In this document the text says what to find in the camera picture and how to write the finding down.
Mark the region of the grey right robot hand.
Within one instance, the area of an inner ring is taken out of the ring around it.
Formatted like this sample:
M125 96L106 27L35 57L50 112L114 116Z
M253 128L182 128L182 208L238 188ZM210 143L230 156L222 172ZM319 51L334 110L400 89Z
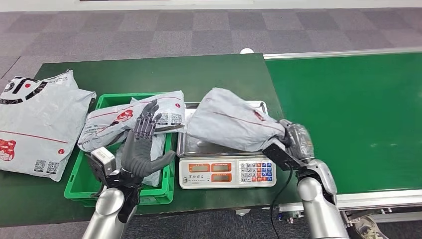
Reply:
M279 124L285 129L284 136L280 136L279 139L285 145L289 155L304 164L313 160L315 158L314 146L307 129L303 125L287 119L281 119Z

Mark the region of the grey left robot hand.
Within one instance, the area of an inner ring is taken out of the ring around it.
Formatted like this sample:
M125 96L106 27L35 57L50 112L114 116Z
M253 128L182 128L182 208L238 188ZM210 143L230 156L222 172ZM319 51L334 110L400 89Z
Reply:
M148 103L142 110L133 129L127 136L122 158L120 175L123 179L144 178L169 165L176 157L172 150L151 160L152 139L161 114L154 115L159 109L157 100Z

